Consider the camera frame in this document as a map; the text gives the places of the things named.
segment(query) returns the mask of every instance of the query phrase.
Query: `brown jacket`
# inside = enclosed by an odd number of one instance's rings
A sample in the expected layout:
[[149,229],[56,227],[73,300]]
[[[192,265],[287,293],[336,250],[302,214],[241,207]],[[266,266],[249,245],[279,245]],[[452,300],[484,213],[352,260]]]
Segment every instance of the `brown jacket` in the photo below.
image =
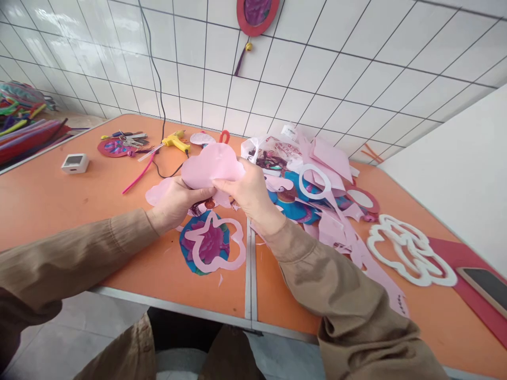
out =
[[[17,350],[24,328],[54,318],[62,299],[96,285],[157,238],[145,212],[136,210],[0,254],[0,373]],[[290,221],[265,239],[296,300],[322,316],[318,341],[327,378],[447,379],[419,339],[418,327],[392,311],[386,291],[350,260]],[[216,340],[224,341],[220,335]],[[216,352],[212,346],[208,356],[216,357]],[[237,368],[212,374],[228,365],[233,363],[216,358],[206,362],[203,378],[226,378],[224,373],[240,378]],[[244,371],[252,374],[251,367]],[[153,336],[144,315],[76,378],[155,376]]]

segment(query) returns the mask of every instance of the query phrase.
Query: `wall tile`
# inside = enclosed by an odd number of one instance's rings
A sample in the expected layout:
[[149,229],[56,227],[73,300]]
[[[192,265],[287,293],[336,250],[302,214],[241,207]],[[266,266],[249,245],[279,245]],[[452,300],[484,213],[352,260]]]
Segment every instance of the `wall tile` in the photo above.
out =
[[23,40],[24,45],[28,48],[28,50],[30,50],[32,56],[39,65],[49,66],[56,69],[60,68],[46,42],[42,38],[41,33],[18,26],[15,26],[14,30]]
[[447,121],[493,91],[494,89],[491,87],[471,84],[449,102],[445,103],[435,113],[432,113],[430,119]]
[[368,106],[342,101],[324,128],[346,133],[368,110]]
[[88,77],[93,93],[97,97],[97,101],[102,105],[118,107],[115,95],[108,81],[97,78]]
[[326,2],[309,44],[341,50],[367,4],[368,0]]
[[398,66],[372,62],[345,97],[346,100],[366,105],[373,104],[402,70]]
[[450,8],[416,3],[376,59],[408,65],[455,13]]
[[132,86],[111,82],[111,87],[113,92],[115,93],[115,97],[116,100],[118,101],[118,106],[120,108],[139,112],[139,109],[137,108],[136,97],[134,95]]
[[133,86],[155,90],[151,64],[145,55],[124,52],[125,63]]
[[83,74],[83,69],[67,38],[48,33],[41,34],[61,69]]
[[303,45],[273,40],[262,74],[262,81],[287,86],[303,50]]
[[157,102],[158,102],[158,108],[160,110],[161,116],[164,115],[163,112],[165,110],[165,117],[167,119],[181,121],[179,97],[162,93],[162,102],[164,103],[163,104],[164,110],[163,110],[162,105],[160,104],[160,92],[157,92]]
[[206,21],[207,0],[174,0],[174,14]]
[[259,83],[252,112],[273,117],[285,94],[285,87]]
[[436,75],[433,74],[405,69],[376,100],[374,105],[380,108],[399,111],[435,78]]
[[[245,49],[248,37],[243,32],[240,32],[239,40],[240,41],[238,43],[236,60],[234,64],[234,72],[238,66],[241,53]],[[272,40],[272,38],[263,35],[250,38],[253,49],[245,53],[243,61],[241,62],[241,68],[239,70],[238,76],[248,79],[260,80],[262,71],[264,70],[264,64],[266,63],[266,58],[268,58],[268,51]]]
[[96,47],[107,78],[113,82],[130,84],[127,65],[121,50],[98,45]]
[[392,111],[370,108],[361,116],[348,133],[354,136],[370,138],[394,115],[396,115],[396,113]]
[[[176,40],[174,39],[173,16],[161,12],[144,10],[152,32],[152,56],[176,61]],[[148,29],[145,25],[146,41],[149,46]]]
[[467,86],[468,83],[466,82],[438,77],[408,103],[402,111],[409,115],[428,117]]
[[287,1],[280,15],[275,37],[308,42],[324,3],[324,0]]
[[69,44],[83,69],[83,73],[91,77],[107,79],[95,44],[78,40],[69,40]]
[[3,0],[0,2],[0,10],[11,24],[35,29],[35,24],[20,0]]
[[160,117],[157,95],[155,91],[134,87],[134,94],[136,95],[137,105],[139,106],[139,112]]
[[250,114],[245,137],[262,137],[267,134],[273,118],[261,115]]
[[440,74],[494,23],[492,18],[458,12],[409,67]]
[[32,55],[23,44],[21,38],[14,31],[14,28],[7,24],[0,24],[0,41],[8,50],[10,56],[21,61],[35,63]]
[[507,83],[507,58],[497,63],[488,70],[478,80],[478,83],[487,84],[489,86],[501,87]]
[[76,96],[76,93],[72,87],[70,87],[70,83],[67,80],[67,77],[63,75],[63,71],[47,68],[44,66],[41,66],[41,70],[44,72],[47,79],[51,82],[57,93],[70,97]]
[[214,71],[204,71],[204,101],[227,106],[231,76]]
[[307,46],[289,86],[316,92],[337,56],[335,52]]
[[46,78],[44,72],[39,66],[28,62],[18,62],[18,64],[20,65],[21,69],[23,69],[25,74],[30,78],[36,89],[41,91],[55,92],[53,85]]
[[366,141],[365,138],[345,135],[336,143],[335,147],[341,149],[350,157],[356,150],[361,148]]
[[181,121],[188,124],[201,125],[202,102],[180,98]]
[[77,1],[50,0],[50,4],[55,15],[64,15],[63,17],[58,17],[62,35],[73,39],[93,42]]
[[475,81],[507,55],[507,21],[499,21],[454,62],[444,75]]
[[81,100],[81,104],[84,107],[84,110],[88,115],[97,116],[100,118],[105,118],[104,111],[102,111],[102,108],[100,107],[99,103],[93,103],[87,100]]
[[204,67],[206,23],[175,16],[178,62]]
[[413,5],[410,0],[372,0],[342,51],[374,58]]
[[259,82],[250,79],[232,77],[231,92],[229,94],[229,103],[227,106],[250,112],[258,85]]
[[9,75],[9,77],[12,78],[12,80],[32,85],[30,79],[26,76],[24,71],[15,60],[11,58],[0,57],[0,66],[2,66],[4,71]]
[[101,104],[100,106],[107,119],[114,119],[121,115],[121,111],[118,107],[106,106],[105,104]]
[[229,133],[243,136],[248,121],[248,112],[237,111],[228,108],[223,128]]
[[394,144],[423,120],[424,119],[399,113],[389,120],[387,124],[384,125],[376,134],[374,134],[372,139],[382,141],[384,143]]
[[299,122],[312,127],[322,128],[339,104],[340,100],[316,95]]
[[[178,71],[176,68],[176,63],[160,60],[158,58],[153,58],[155,61],[155,65],[158,70],[158,74],[160,75],[160,80],[162,82],[162,92],[176,95],[179,94],[179,85],[178,85]],[[152,65],[153,69],[153,78],[155,80],[155,89],[160,91],[160,84],[158,82],[157,73],[155,72],[155,68]]]
[[[389,148],[389,144],[385,144],[383,142],[379,143],[378,141],[368,141],[368,146],[379,156]],[[350,156],[350,159],[352,161],[368,164],[372,159],[369,155],[363,153],[362,150],[370,153],[370,151],[366,148],[366,146],[363,145],[352,156]]]
[[67,77],[67,80],[79,99],[97,102],[97,98],[84,75],[71,72],[64,72],[63,74]]
[[146,37],[139,7],[109,2],[112,19],[123,50],[148,54]]
[[202,101],[204,86],[204,69],[178,64],[180,96]]
[[202,126],[221,131],[226,117],[226,108],[208,103],[204,103],[202,107]]
[[328,131],[326,129],[321,129],[317,134],[317,137],[319,139],[326,141],[328,144],[332,146],[334,146],[343,136],[344,134],[334,131]]
[[298,122],[313,95],[308,92],[288,89],[276,112],[277,119]]
[[93,41],[105,46],[120,48],[115,24],[107,0],[78,0]]
[[317,93],[343,99],[366,70],[369,60],[340,54]]
[[236,0],[208,1],[208,22],[239,29]]
[[431,120],[425,120],[421,124],[419,124],[417,127],[415,127],[413,130],[408,132],[405,136],[403,136],[401,139],[399,139],[396,142],[396,145],[401,146],[409,146],[412,143],[415,143],[417,140],[419,140],[422,136],[430,133],[432,130],[440,126],[441,123],[431,121]]
[[232,74],[238,44],[237,30],[208,24],[206,36],[206,68]]

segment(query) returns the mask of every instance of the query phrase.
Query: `orange table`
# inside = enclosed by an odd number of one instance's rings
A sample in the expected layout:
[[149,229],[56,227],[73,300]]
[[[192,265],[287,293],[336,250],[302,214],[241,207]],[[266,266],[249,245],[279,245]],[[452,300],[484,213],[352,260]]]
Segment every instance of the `orange table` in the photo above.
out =
[[[460,242],[385,172],[370,165],[351,164],[361,171],[357,186],[377,199],[382,214],[412,224],[426,236]],[[371,224],[351,221],[366,240]],[[389,241],[377,246],[387,259],[399,260]],[[292,297],[269,248],[256,246],[255,257],[252,258],[255,261],[252,277],[256,277],[256,287],[252,286],[252,327],[294,338],[314,336],[319,318]],[[507,350],[454,289],[437,285],[418,287],[394,269],[380,265],[405,293],[410,318],[419,325],[422,339],[440,363],[461,371],[507,378]]]
[[[2,215],[8,220],[0,229],[0,251],[139,207],[146,210],[151,208],[145,200],[145,193],[161,181],[155,166],[152,165],[146,175],[127,194],[122,195],[122,190],[141,173],[148,160],[138,162],[127,156],[110,158],[97,151],[100,137],[111,135],[119,129],[142,130],[148,134],[148,140],[153,145],[158,145],[162,137],[161,120],[122,115],[0,176],[0,194],[4,200]],[[167,122],[165,136],[180,129],[186,129],[187,138],[200,131]],[[219,139],[218,133],[209,134]],[[243,140],[231,137],[229,144],[239,153]],[[191,155],[198,155],[199,152],[200,148],[192,146]],[[67,154],[73,153],[88,155],[90,164],[86,173],[68,175],[61,170]],[[169,176],[185,159],[185,153],[177,148],[163,147],[155,162],[161,174]],[[215,210],[221,217],[231,217],[241,223],[243,241],[247,244],[250,228],[247,228],[244,212],[223,207]],[[235,229],[232,225],[228,227],[232,235]],[[137,254],[95,291],[251,328],[249,256],[236,271],[217,271],[199,276],[192,273],[185,263],[179,235],[175,230],[170,231]],[[230,259],[235,259],[239,248],[233,242],[230,246]],[[219,287],[220,275],[223,281]]]

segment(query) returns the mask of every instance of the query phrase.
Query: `white wall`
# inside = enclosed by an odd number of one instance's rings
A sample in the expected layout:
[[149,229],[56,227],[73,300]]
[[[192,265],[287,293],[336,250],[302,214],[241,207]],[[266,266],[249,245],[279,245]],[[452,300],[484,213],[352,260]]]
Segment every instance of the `white wall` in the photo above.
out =
[[507,278],[506,153],[507,85],[379,167]]

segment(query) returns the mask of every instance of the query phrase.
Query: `black cable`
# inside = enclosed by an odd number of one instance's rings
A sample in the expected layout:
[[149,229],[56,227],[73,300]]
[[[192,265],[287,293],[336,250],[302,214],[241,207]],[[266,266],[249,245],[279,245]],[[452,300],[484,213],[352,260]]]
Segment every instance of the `black cable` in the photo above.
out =
[[164,103],[162,102],[162,79],[160,79],[160,74],[158,73],[157,66],[155,65],[155,60],[153,59],[153,54],[152,54],[152,31],[149,28],[148,20],[146,19],[143,7],[141,6],[141,0],[137,0],[137,2],[139,3],[139,8],[141,9],[141,14],[143,16],[144,22],[146,23],[146,28],[148,29],[148,38],[149,38],[149,51],[148,51],[148,54],[149,54],[149,57],[150,57],[150,59],[152,61],[153,68],[155,69],[155,72],[157,73],[158,84],[160,85],[160,105],[162,106],[162,113],[164,114],[164,122],[162,123],[162,139],[161,139],[161,141],[162,141],[164,139],[164,136],[165,136],[164,135],[165,108],[164,108]]

